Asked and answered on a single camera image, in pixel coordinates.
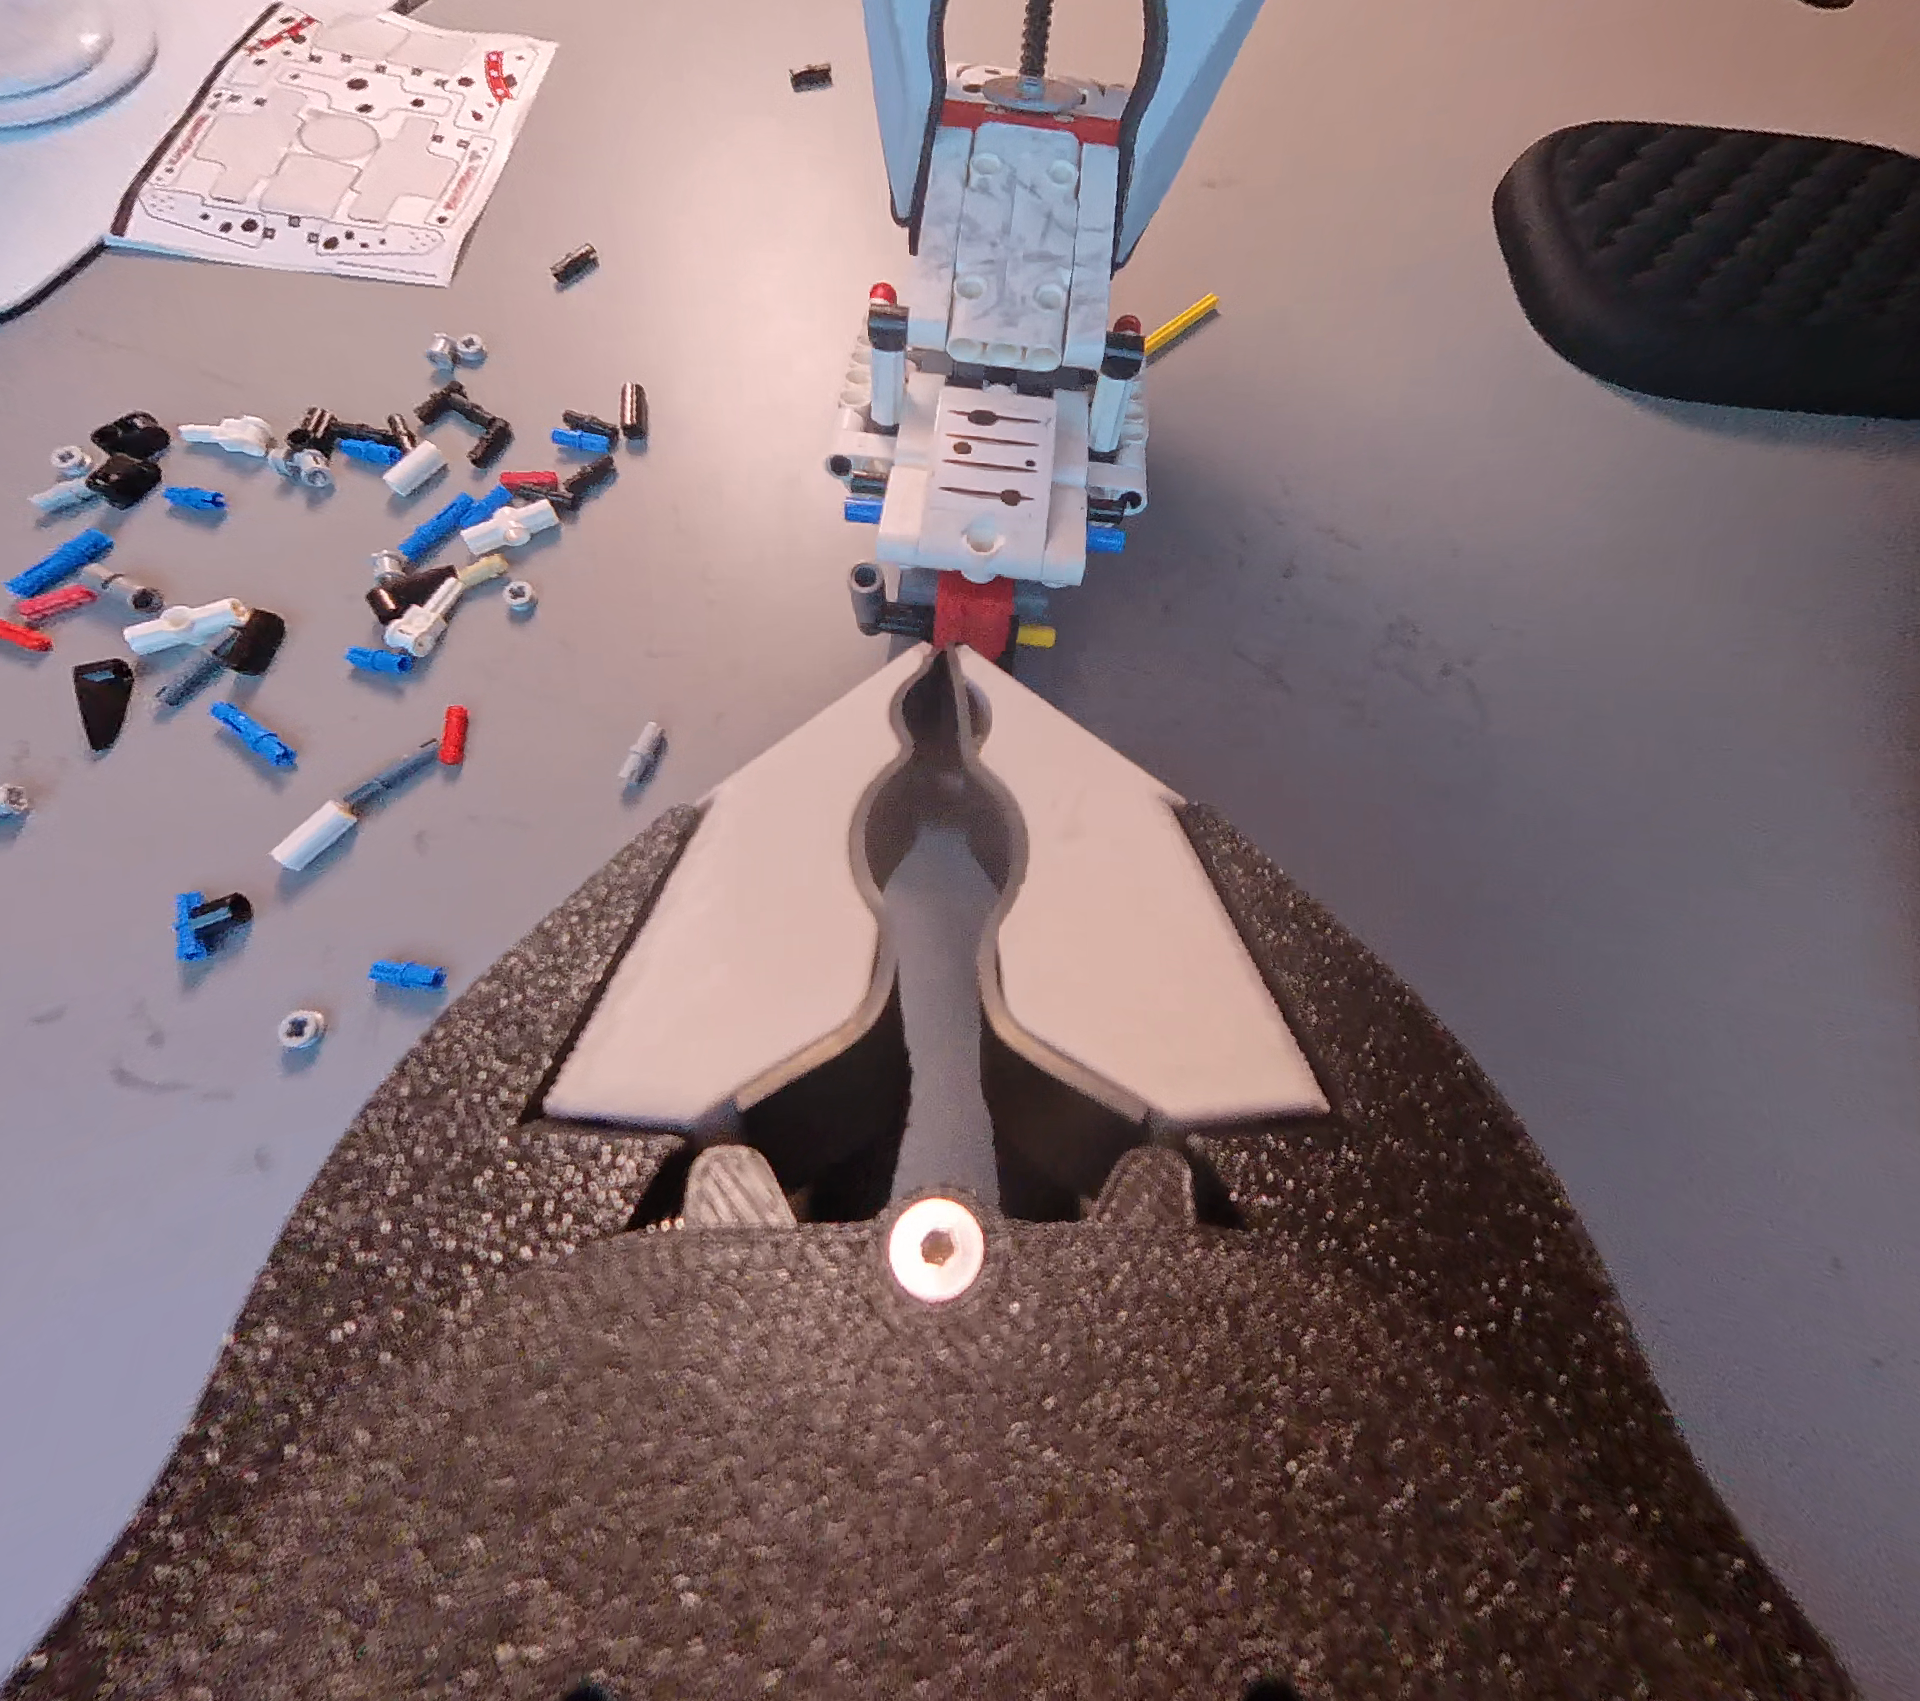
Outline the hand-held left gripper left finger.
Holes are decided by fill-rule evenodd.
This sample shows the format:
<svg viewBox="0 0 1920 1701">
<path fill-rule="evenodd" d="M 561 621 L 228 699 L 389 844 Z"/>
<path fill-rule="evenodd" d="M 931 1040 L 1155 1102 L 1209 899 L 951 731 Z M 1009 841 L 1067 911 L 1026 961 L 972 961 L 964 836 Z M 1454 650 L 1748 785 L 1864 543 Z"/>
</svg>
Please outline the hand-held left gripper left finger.
<svg viewBox="0 0 1920 1701">
<path fill-rule="evenodd" d="M 879 1210 L 909 1099 L 882 887 L 912 841 L 909 649 L 721 780 L 541 1095 L 549 1118 L 739 1141 L 811 1219 Z"/>
</svg>

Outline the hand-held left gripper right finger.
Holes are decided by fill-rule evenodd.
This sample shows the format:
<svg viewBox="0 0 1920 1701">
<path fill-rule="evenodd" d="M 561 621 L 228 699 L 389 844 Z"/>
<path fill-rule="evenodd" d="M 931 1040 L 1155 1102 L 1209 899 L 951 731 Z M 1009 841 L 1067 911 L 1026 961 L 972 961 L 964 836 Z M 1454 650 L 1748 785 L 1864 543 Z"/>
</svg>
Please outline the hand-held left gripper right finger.
<svg viewBox="0 0 1920 1701">
<path fill-rule="evenodd" d="M 1189 835 L 1187 805 L 1035 692 L 947 650 L 1002 1208 L 1075 1219 L 1128 1150 L 1331 1101 Z"/>
</svg>

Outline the black padded wrist rest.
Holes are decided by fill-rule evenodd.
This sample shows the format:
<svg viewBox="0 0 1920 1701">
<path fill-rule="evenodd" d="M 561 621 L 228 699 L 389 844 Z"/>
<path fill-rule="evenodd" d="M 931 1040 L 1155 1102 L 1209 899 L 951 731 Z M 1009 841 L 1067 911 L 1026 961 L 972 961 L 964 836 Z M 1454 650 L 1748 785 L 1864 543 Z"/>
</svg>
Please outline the black padded wrist rest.
<svg viewBox="0 0 1920 1701">
<path fill-rule="evenodd" d="M 1588 121 L 1524 150 L 1492 209 L 1527 322 L 1596 378 L 1720 406 L 1917 417 L 1912 154 Z"/>
</svg>

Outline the white sticker sheet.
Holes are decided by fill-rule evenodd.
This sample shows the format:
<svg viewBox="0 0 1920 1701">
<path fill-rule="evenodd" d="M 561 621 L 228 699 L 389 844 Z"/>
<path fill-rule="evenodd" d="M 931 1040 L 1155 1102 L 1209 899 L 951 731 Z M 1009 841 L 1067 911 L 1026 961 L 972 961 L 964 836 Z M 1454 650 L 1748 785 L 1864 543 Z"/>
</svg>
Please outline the white sticker sheet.
<svg viewBox="0 0 1920 1701">
<path fill-rule="evenodd" d="M 266 7 L 123 193 L 111 248 L 443 288 L 556 44 Z"/>
</svg>

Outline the white brick toy truck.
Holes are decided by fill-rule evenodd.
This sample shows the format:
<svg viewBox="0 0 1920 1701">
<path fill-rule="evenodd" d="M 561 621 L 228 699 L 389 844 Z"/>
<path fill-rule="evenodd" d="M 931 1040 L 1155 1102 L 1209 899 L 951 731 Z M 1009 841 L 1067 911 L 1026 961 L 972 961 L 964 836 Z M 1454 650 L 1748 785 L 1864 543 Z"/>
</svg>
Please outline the white brick toy truck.
<svg viewBox="0 0 1920 1701">
<path fill-rule="evenodd" d="M 1144 338 L 1112 314 L 1130 92 L 1047 68 L 1051 0 L 1022 17 L 1014 63 L 947 65 L 953 224 L 906 228 L 904 271 L 870 288 L 828 446 L 846 518 L 875 535 L 857 627 L 1002 667 L 1146 494 Z"/>
</svg>

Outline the pile of small brick pieces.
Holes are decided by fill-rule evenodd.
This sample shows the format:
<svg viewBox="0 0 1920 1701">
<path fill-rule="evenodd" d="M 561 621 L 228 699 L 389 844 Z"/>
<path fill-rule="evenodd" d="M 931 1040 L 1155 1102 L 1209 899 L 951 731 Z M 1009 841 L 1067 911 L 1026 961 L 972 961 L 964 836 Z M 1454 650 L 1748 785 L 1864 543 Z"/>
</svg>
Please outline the pile of small brick pieces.
<svg viewBox="0 0 1920 1701">
<path fill-rule="evenodd" d="M 413 1028 L 468 905 L 541 882 L 603 668 L 554 573 L 612 535 L 612 427 L 4 388 L 4 1086 L 156 1096 L 221 1054 Z"/>
</svg>

